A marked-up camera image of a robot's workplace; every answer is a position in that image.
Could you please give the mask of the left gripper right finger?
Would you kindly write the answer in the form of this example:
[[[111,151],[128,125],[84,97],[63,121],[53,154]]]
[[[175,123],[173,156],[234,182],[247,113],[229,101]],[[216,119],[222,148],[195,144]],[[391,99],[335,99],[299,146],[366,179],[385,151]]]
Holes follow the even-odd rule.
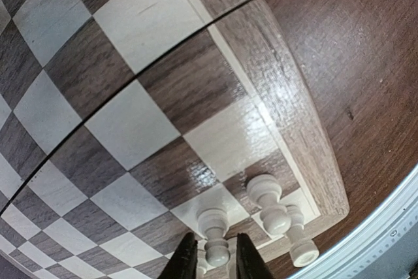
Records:
[[[237,234],[236,277],[239,279],[274,278],[246,233]]]

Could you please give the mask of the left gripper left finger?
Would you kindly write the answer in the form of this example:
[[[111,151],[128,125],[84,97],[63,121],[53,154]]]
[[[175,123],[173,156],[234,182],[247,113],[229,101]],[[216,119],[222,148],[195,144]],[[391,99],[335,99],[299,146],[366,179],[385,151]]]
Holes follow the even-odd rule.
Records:
[[[193,232],[188,232],[174,251],[159,279],[196,279],[198,242]]]

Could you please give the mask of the white chess piece tall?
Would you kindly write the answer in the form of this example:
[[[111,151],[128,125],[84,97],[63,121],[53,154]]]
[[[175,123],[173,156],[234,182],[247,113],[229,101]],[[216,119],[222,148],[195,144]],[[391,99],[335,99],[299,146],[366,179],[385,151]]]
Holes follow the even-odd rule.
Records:
[[[205,274],[208,270],[208,264],[205,258],[198,258],[197,260],[197,267],[196,267],[196,279],[204,278]]]

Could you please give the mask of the white pawn second row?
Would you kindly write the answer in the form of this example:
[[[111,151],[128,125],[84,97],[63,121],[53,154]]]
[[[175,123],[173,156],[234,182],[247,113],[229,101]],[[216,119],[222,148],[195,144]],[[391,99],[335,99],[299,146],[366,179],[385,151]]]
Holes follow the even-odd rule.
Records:
[[[209,208],[197,218],[199,232],[206,239],[204,245],[206,262],[212,267],[226,265],[230,260],[229,244],[225,235],[229,230],[226,211],[220,208]]]

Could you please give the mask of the white chess piece short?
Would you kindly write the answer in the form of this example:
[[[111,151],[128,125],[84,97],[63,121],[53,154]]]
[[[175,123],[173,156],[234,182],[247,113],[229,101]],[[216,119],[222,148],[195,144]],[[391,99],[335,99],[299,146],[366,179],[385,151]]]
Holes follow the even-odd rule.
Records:
[[[276,177],[260,174],[252,178],[246,191],[249,199],[260,209],[263,228],[272,236],[284,235],[291,226],[286,206],[280,203],[282,188]]]

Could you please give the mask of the wooden chess board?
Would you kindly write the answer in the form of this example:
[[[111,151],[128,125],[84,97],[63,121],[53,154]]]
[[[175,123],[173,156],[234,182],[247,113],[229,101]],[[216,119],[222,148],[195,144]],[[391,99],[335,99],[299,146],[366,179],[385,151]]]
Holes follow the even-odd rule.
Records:
[[[226,211],[265,261],[290,241],[247,194],[276,177],[312,240],[349,203],[263,0],[1,0],[1,255],[33,278],[157,278]]]

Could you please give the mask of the front aluminium rail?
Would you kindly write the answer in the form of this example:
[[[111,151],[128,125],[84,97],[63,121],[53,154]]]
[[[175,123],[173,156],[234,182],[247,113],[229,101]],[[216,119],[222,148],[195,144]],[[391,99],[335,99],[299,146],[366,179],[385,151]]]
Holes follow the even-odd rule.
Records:
[[[417,225],[417,167],[348,236],[292,278],[354,278]]]

